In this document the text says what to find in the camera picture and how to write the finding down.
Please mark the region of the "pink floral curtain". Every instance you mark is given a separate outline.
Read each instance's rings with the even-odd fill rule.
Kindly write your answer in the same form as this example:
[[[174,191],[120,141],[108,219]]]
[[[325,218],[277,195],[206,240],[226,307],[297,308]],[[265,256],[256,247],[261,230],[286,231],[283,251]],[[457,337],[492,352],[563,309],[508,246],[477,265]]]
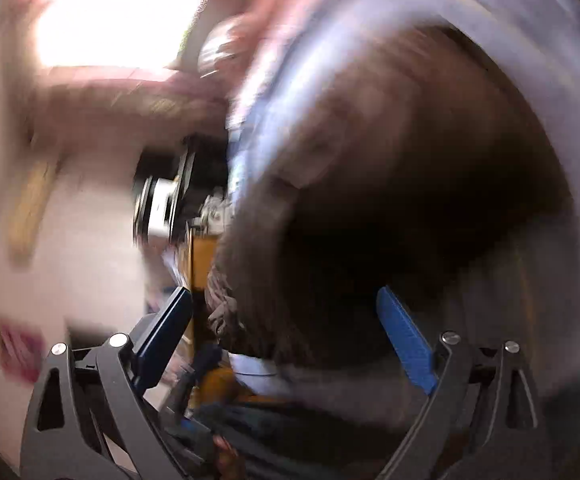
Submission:
[[[225,92],[195,66],[219,0],[6,1],[8,87],[26,116],[223,125]]]

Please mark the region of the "yellow wooden cabinet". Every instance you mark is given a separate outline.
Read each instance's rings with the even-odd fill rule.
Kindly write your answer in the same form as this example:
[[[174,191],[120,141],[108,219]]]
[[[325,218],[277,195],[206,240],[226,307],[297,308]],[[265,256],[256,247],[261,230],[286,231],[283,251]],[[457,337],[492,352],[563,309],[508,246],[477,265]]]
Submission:
[[[185,240],[179,246],[178,265],[183,278],[192,294],[193,315],[186,335],[190,338],[189,347],[197,353],[218,339],[209,322],[211,309],[206,304],[209,288],[209,274],[219,235],[206,234],[200,228],[188,228]],[[212,403],[264,403],[286,404],[277,396],[264,396],[255,393],[232,369],[228,354],[220,349],[218,363],[206,372],[192,389],[190,404],[193,408]]]

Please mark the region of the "white printer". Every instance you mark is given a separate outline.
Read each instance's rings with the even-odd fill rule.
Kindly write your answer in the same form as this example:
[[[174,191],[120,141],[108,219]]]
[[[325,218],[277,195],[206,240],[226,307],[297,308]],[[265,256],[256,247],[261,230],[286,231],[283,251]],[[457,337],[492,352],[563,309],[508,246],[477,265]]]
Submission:
[[[135,200],[133,240],[139,245],[168,244],[174,238],[180,182],[150,176]]]

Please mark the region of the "blue striped bed sheet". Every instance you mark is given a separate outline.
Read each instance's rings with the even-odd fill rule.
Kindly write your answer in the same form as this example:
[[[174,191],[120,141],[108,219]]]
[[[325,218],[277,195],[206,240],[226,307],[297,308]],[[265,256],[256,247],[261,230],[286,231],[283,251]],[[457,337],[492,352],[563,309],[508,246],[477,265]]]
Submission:
[[[230,352],[375,362],[388,289],[434,338],[580,384],[580,3],[316,0],[228,120]]]

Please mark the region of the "brown puffer jacket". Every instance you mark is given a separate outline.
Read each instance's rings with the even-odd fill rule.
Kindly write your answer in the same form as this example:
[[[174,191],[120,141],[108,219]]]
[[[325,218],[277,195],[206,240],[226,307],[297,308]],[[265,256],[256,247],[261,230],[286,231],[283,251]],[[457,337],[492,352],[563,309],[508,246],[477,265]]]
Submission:
[[[570,210],[532,109],[461,32],[365,44],[244,190],[209,274],[209,322],[255,393],[387,428],[415,394],[377,312],[426,330],[463,279]]]

